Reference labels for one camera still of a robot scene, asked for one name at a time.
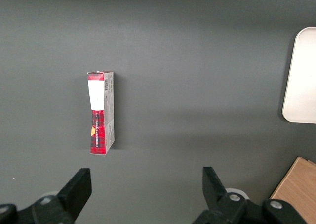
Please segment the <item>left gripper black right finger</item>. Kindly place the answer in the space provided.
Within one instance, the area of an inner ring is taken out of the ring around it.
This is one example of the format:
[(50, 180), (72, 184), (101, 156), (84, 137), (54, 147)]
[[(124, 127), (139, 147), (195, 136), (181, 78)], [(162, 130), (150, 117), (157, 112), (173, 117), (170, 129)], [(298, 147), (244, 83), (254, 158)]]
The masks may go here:
[(193, 221), (195, 224), (253, 224), (246, 216), (247, 200), (238, 193), (227, 192), (212, 167), (202, 169), (202, 192), (207, 210)]

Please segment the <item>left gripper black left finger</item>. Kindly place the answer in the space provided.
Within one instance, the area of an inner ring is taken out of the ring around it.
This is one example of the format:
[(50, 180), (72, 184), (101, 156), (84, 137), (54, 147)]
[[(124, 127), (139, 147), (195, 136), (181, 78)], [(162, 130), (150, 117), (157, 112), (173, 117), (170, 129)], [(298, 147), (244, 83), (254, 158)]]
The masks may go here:
[(32, 206), (36, 224), (73, 224), (92, 194), (89, 168), (81, 168), (56, 194), (40, 198)]

